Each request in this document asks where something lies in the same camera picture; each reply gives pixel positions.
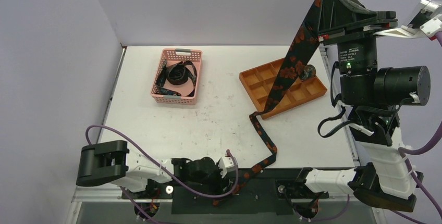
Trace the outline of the black orange floral tie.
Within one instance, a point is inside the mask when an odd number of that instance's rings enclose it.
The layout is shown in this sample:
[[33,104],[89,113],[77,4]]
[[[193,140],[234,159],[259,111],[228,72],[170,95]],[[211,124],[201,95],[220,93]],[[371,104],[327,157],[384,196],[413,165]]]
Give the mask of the black orange floral tie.
[[[358,5],[361,4],[358,0],[350,1],[355,2]],[[271,152],[271,155],[258,162],[253,167],[247,169],[244,173],[240,173],[238,183],[234,185],[232,193],[228,196],[213,200],[214,206],[221,205],[234,194],[238,193],[252,178],[276,161],[278,151],[277,146],[262,127],[257,116],[272,111],[280,103],[296,79],[301,76],[305,66],[308,64],[319,46],[318,28],[320,25],[321,8],[327,2],[328,0],[314,0],[290,44],[286,57],[284,58],[273,82],[272,88],[270,89],[264,110],[261,112],[256,111],[249,115],[252,125],[263,143]]]

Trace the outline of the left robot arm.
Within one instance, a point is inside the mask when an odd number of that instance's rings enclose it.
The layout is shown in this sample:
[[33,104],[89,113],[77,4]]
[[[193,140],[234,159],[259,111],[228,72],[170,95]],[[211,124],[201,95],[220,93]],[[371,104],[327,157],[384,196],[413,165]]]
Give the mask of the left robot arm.
[[94,187],[110,183],[149,198],[157,184],[196,183],[207,185],[210,195],[221,195],[234,187],[228,174],[237,171],[238,165],[231,155],[218,162],[209,157],[149,159],[140,151],[131,150],[126,141],[116,140],[82,148],[76,185]]

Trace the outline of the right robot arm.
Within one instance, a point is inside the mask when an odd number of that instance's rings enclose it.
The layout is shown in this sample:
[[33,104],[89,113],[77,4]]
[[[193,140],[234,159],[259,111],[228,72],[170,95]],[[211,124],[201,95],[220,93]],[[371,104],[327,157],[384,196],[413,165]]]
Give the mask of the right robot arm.
[[371,207],[412,212],[423,174],[414,171],[407,158],[398,112],[401,106],[426,105],[431,89],[428,68],[378,67],[376,35],[396,26],[393,11],[372,11],[358,0],[320,0],[313,20],[318,40],[337,45],[333,70],[340,73],[340,92],[331,101],[341,108],[335,120],[347,118],[326,136],[348,127],[371,160],[352,169],[312,169],[295,182],[296,193],[352,194]]

